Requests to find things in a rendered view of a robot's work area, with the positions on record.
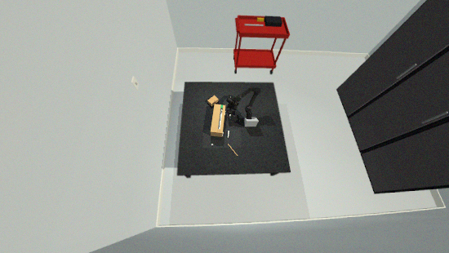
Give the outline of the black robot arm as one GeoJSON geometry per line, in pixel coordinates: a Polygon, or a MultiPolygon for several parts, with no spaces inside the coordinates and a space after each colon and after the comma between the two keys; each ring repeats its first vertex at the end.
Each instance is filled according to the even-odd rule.
{"type": "Polygon", "coordinates": [[[241,95],[236,96],[235,98],[231,98],[228,97],[227,98],[227,102],[231,103],[231,105],[234,107],[232,109],[237,110],[237,106],[239,105],[239,101],[243,98],[243,96],[245,96],[246,94],[248,94],[250,91],[254,91],[254,95],[251,98],[251,101],[249,103],[249,105],[245,108],[247,115],[246,115],[246,119],[251,119],[252,116],[252,112],[251,112],[251,106],[253,105],[256,97],[259,95],[260,93],[260,88],[259,87],[249,87],[246,91],[244,91],[241,95]]]}

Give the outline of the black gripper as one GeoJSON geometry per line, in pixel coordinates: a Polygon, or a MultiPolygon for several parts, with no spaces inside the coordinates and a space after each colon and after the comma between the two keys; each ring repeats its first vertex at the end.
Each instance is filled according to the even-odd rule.
{"type": "Polygon", "coordinates": [[[228,107],[227,108],[229,108],[229,110],[227,109],[227,113],[228,114],[232,114],[232,108],[234,108],[232,105],[231,105],[231,103],[228,103],[228,107]]]}

